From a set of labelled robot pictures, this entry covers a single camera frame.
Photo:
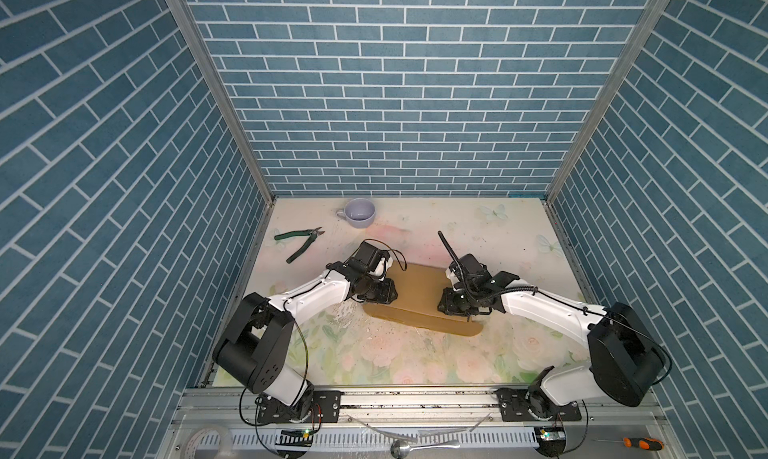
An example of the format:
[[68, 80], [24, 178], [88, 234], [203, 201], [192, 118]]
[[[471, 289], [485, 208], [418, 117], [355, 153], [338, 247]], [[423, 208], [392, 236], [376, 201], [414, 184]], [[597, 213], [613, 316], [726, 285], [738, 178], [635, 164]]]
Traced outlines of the brown cardboard box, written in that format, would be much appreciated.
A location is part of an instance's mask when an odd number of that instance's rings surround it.
[[406, 271], [394, 265], [387, 272], [398, 297], [388, 305], [365, 303], [364, 312], [374, 318], [458, 336], [480, 334], [483, 324], [466, 317], [448, 316], [438, 311], [444, 289], [452, 291], [445, 270], [409, 264]]

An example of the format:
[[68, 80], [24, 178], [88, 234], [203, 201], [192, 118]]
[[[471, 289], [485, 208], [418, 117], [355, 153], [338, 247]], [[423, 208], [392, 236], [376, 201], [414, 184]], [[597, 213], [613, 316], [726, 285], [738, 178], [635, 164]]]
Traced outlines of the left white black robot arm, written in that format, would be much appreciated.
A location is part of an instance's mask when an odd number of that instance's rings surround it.
[[326, 265], [316, 278], [285, 293], [245, 296], [213, 349], [216, 365], [253, 394], [265, 394], [285, 406], [301, 409], [313, 394], [304, 373], [286, 365], [292, 334], [301, 324], [347, 300], [390, 304], [397, 299], [387, 276], [407, 261], [391, 249], [360, 243], [344, 261]]

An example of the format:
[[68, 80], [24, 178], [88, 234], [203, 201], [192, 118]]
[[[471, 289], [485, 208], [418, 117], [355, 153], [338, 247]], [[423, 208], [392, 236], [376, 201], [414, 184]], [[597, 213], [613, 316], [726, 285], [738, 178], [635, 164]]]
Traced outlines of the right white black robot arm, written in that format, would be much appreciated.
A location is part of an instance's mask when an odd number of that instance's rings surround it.
[[470, 318], [499, 311], [542, 324], [587, 349], [585, 360], [568, 367], [547, 366], [529, 385], [525, 400], [540, 417], [600, 397], [636, 407], [671, 366], [666, 350], [627, 304], [587, 304], [506, 271], [492, 275], [471, 254], [454, 257], [446, 276], [451, 286], [442, 293], [441, 313]]

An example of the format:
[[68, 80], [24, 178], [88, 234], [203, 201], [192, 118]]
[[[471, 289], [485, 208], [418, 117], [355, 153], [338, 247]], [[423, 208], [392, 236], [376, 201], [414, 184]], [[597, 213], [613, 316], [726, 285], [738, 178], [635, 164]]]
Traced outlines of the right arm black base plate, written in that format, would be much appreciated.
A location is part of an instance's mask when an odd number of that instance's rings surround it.
[[557, 406], [548, 399], [529, 397], [526, 389], [499, 388], [494, 391], [503, 422], [578, 422], [582, 420], [576, 402]]

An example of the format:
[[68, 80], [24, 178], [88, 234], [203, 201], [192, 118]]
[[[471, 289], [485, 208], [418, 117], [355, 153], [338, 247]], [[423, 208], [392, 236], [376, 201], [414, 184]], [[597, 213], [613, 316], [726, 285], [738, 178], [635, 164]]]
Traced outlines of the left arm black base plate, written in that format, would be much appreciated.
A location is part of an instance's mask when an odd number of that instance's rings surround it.
[[257, 397], [259, 405], [259, 426], [266, 424], [337, 423], [341, 408], [342, 392], [338, 390], [313, 390], [312, 396], [306, 392], [294, 406], [283, 404], [267, 394]]

